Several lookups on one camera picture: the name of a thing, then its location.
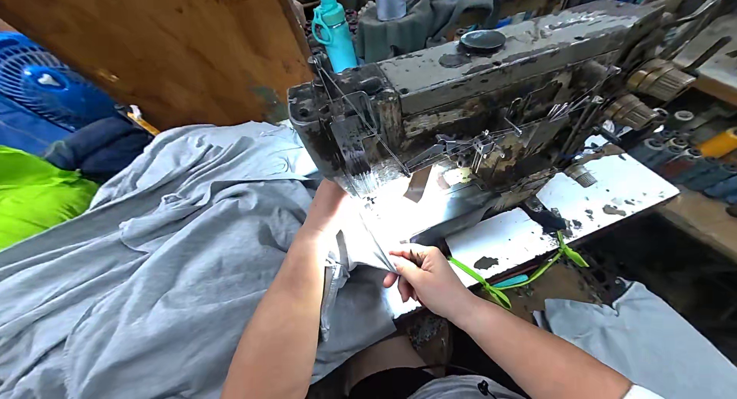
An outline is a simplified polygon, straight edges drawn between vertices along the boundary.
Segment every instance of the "teal water bottle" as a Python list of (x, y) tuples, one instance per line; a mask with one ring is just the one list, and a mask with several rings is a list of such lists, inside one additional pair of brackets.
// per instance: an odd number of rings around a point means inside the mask
[(327, 49), (333, 71), (339, 73), (357, 66), (356, 52), (343, 6), (336, 0), (320, 0), (320, 5), (313, 13), (315, 17), (312, 19), (312, 34)]

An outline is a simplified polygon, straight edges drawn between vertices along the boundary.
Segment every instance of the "hand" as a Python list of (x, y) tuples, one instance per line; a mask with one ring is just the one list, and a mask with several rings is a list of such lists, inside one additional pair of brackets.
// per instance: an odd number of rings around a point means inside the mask
[[(389, 254), (400, 275), (397, 287), (403, 302), (413, 298), (435, 314), (453, 321), (476, 299), (435, 246), (405, 244)], [(386, 274), (384, 287), (391, 287), (397, 277), (393, 272)]]
[(315, 232), (335, 237), (340, 229), (340, 212), (350, 198), (336, 183), (323, 180), (309, 204), (307, 219), (302, 228), (305, 232)]

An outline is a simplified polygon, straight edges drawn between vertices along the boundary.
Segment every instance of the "person's right hand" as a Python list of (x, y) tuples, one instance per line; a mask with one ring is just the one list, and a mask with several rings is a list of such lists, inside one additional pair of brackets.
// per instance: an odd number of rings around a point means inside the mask
[[(404, 244), (389, 254), (400, 275), (397, 287), (403, 302), (413, 298), (435, 314), (453, 321), (476, 298), (435, 246)], [(386, 274), (384, 287), (391, 287), (397, 278), (393, 272)]]

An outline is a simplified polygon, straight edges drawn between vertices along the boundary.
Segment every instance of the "blue fan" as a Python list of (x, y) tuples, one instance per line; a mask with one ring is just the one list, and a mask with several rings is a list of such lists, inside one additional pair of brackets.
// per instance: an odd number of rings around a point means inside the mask
[(0, 33), (0, 94), (70, 130), (117, 115), (106, 93), (20, 33)]

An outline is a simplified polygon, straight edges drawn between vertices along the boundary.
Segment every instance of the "green string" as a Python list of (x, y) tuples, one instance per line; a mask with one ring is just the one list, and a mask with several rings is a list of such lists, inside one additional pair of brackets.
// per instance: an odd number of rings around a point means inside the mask
[(448, 258), (448, 261), (450, 261), (458, 268), (462, 269), (466, 274), (473, 277), (476, 281), (479, 281), (481, 285), (484, 286), (486, 292), (489, 293), (490, 296), (492, 296), (494, 302), (501, 305), (503, 308), (506, 308), (507, 310), (511, 309), (511, 302), (509, 301), (509, 298), (503, 292), (492, 287), (492, 285), (486, 282), (486, 280), (484, 280), (481, 275), (473, 271), (471, 268), (467, 267), (463, 262), (456, 260), (456, 258), (454, 257)]
[(507, 310), (511, 309), (511, 302), (509, 301), (509, 298), (501, 291), (501, 290), (509, 290), (509, 289), (515, 289), (517, 287), (522, 287), (524, 285), (528, 285), (530, 282), (533, 282), (537, 280), (543, 273), (548, 271), (548, 268), (550, 268), (551, 265), (553, 265), (560, 257), (566, 256), (571, 261), (575, 262), (576, 265), (580, 267), (587, 267), (589, 264), (586, 263), (584, 258), (577, 253), (576, 251), (573, 251), (568, 245), (565, 244), (563, 241), (563, 234), (562, 232), (558, 231), (558, 253), (555, 254), (551, 259), (547, 260), (545, 263), (540, 265), (535, 272), (533, 272), (529, 279), (518, 282), (517, 284), (507, 285), (506, 287), (493, 287), (491, 284), (486, 282), (484, 278), (479, 275), (477, 272), (466, 266), (463, 262), (460, 262), (456, 260), (454, 257), (448, 258), (448, 261), (450, 261), (452, 264), (457, 266), (458, 268), (462, 269), (466, 274), (473, 277), (476, 281), (479, 281), (482, 286), (484, 286), (484, 289), (487, 293), (489, 293), (490, 296), (492, 296), (492, 299), (499, 305), (501, 305), (503, 308), (506, 308)]

